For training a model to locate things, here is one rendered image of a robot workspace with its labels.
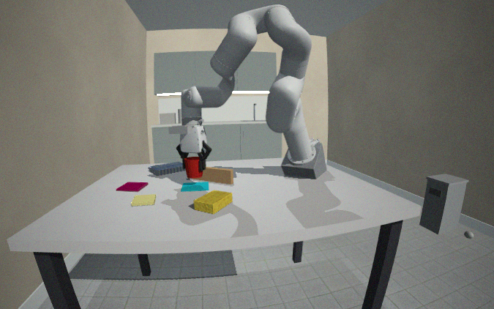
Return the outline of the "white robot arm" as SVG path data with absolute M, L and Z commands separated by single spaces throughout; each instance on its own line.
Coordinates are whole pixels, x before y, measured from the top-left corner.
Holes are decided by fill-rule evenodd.
M 225 104 L 234 90 L 234 73 L 255 46 L 257 33 L 265 32 L 283 48 L 280 70 L 268 94 L 266 123 L 271 130 L 285 136 L 291 163 L 304 165 L 313 160 L 314 146 L 320 140 L 309 139 L 300 99 L 312 40 L 289 9 L 280 4 L 243 12 L 230 19 L 228 33 L 210 61 L 212 69 L 224 78 L 217 87 L 193 86 L 181 92 L 181 122 L 186 126 L 168 127 L 169 134 L 192 134 L 192 126 L 204 123 L 201 108 L 219 108 Z

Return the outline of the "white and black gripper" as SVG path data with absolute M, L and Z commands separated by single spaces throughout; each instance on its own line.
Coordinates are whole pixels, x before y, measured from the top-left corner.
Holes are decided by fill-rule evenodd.
M 212 149 L 207 145 L 204 126 L 202 126 L 202 124 L 195 125 L 192 126 L 192 134 L 180 134 L 180 144 L 176 149 L 181 156 L 183 169 L 185 169 L 184 158 L 186 158 L 189 153 L 198 153 L 200 158 L 199 169 L 200 171 L 205 170 L 206 159 Z

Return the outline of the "yellow square pad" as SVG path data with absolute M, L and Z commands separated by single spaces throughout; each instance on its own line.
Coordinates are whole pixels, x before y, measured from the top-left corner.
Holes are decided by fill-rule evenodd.
M 156 194 L 135 196 L 132 200 L 132 206 L 153 205 L 156 200 Z

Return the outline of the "yellow sponge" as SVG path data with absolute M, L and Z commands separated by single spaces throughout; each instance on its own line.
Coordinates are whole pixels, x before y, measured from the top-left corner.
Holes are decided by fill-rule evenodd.
M 213 190 L 194 200 L 194 210 L 215 214 L 232 201 L 232 193 Z

